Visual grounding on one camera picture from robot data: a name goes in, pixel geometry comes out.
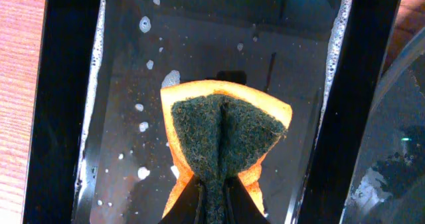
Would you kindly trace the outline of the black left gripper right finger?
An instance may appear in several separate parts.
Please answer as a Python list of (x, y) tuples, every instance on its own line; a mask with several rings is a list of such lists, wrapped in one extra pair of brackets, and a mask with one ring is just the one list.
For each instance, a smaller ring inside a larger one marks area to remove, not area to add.
[(238, 177), (224, 183), (226, 224), (269, 224)]

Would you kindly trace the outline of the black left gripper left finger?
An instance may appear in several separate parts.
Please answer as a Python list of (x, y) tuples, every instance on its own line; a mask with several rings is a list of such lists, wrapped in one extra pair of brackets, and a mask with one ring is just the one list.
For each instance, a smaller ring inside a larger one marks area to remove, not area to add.
[(193, 176), (177, 201), (158, 224), (204, 224), (205, 186)]

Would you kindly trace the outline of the green and orange sponge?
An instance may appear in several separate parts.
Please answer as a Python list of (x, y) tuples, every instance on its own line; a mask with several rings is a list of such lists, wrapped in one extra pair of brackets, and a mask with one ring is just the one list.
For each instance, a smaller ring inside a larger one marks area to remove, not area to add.
[(238, 177), (265, 216), (262, 162), (287, 136), (292, 107), (234, 82), (199, 80), (161, 89), (165, 130), (179, 177), (168, 214), (193, 176), (205, 186), (205, 223), (225, 223), (224, 183)]

